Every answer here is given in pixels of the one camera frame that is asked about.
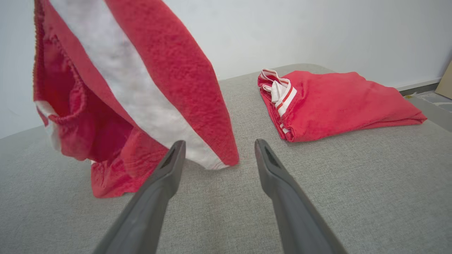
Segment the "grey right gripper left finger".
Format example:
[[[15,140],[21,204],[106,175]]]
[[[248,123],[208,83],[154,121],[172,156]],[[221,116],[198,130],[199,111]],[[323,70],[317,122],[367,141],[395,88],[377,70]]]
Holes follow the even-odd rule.
[[[156,254],[168,202],[179,189],[185,154],[184,140],[171,146],[93,254]]]

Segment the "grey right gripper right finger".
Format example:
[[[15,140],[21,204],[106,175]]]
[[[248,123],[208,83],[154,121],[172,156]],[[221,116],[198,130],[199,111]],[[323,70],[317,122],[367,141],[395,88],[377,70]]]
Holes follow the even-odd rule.
[[[284,254],[347,254],[270,145],[255,141],[263,191],[273,204]]]

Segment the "white wall skirting board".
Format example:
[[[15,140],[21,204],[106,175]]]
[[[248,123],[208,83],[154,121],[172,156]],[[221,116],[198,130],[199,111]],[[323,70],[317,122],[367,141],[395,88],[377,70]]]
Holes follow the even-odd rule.
[[[402,85],[396,89],[402,96],[412,95],[414,93],[423,93],[427,91],[435,90],[441,81],[442,77],[437,77],[431,80],[416,81],[413,84]]]

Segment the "brown cardboard piece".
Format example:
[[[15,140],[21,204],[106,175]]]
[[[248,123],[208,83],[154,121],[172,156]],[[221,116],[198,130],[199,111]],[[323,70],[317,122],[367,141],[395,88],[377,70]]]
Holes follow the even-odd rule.
[[[447,69],[442,76],[435,93],[452,100],[452,60],[447,66]]]

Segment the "red basketball shorts white stripe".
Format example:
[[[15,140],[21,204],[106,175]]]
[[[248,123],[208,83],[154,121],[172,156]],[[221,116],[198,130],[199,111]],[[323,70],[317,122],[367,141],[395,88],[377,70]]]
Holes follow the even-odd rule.
[[[162,0],[34,0],[33,100],[96,198],[136,192],[174,142],[205,169],[239,162],[214,69]]]

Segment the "red basketball jersey top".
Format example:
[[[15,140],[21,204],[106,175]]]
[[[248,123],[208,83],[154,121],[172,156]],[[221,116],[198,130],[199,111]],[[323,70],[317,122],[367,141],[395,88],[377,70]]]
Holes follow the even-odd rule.
[[[395,88],[356,72],[293,71],[280,77],[275,70],[263,69],[258,87],[279,136],[290,143],[427,120]]]

